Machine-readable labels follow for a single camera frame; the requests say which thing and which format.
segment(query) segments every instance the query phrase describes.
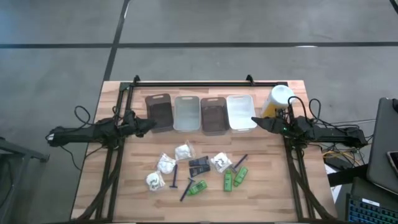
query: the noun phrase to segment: gray floor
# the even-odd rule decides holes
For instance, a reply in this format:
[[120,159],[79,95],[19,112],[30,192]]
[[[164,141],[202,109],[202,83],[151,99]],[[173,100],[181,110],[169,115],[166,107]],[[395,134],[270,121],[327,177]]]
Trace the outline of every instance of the gray floor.
[[[0,44],[111,43],[123,0],[0,0]],[[388,0],[133,0],[121,42],[398,41]],[[0,136],[50,153],[32,161],[13,223],[68,220],[79,172],[44,136],[95,113],[110,49],[0,49]],[[397,97],[398,47],[119,49],[111,80],[305,80],[322,118],[374,118]],[[366,135],[373,124],[363,125]],[[80,166],[86,145],[68,145]]]

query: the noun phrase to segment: yellow container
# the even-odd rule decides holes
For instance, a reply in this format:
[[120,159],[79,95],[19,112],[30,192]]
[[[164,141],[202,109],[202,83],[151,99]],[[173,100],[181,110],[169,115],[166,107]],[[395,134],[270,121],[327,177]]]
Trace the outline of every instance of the yellow container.
[[289,106],[287,100],[291,96],[294,96],[294,93],[289,87],[285,85],[275,86],[262,106],[261,116],[263,118],[274,118],[277,109],[286,109]]

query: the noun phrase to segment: white packet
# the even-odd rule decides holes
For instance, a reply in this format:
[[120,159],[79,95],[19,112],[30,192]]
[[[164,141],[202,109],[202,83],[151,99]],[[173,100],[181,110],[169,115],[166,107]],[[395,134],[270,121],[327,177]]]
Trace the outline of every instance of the white packet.
[[188,140],[185,141],[184,145],[175,148],[175,160],[191,158],[195,158],[195,150]]
[[146,179],[147,185],[149,186],[149,190],[156,191],[161,189],[165,182],[163,181],[162,174],[160,171],[153,172],[147,176]]
[[220,173],[224,172],[224,170],[232,165],[230,159],[228,159],[226,154],[223,152],[220,152],[215,157],[211,158],[210,162],[216,167],[216,170]]
[[157,163],[157,170],[160,170],[164,174],[173,172],[175,166],[175,159],[170,158],[166,153],[160,155]]

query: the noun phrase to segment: white plastic bin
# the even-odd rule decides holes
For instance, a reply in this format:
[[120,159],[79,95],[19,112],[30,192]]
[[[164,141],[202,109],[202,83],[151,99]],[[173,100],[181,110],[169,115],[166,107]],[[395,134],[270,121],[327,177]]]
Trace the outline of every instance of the white plastic bin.
[[173,128],[180,132],[200,129],[200,100],[197,96],[178,96],[174,101]]
[[251,95],[232,95],[226,98],[229,125],[233,133],[246,133],[256,128],[251,120],[256,116]]

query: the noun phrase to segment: green package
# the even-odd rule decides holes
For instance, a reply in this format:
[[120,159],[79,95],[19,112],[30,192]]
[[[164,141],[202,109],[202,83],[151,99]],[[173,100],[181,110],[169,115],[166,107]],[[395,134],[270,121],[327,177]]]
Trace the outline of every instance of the green package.
[[230,170],[225,172],[224,176],[224,191],[232,191],[232,173]]
[[191,187],[188,192],[189,195],[196,195],[197,193],[205,190],[207,188],[207,184],[204,180],[201,180],[199,183],[195,184],[195,186]]
[[237,187],[239,184],[242,184],[244,177],[248,173],[248,168],[246,167],[241,167],[239,170],[238,174],[236,174],[236,177],[234,179],[234,186]]

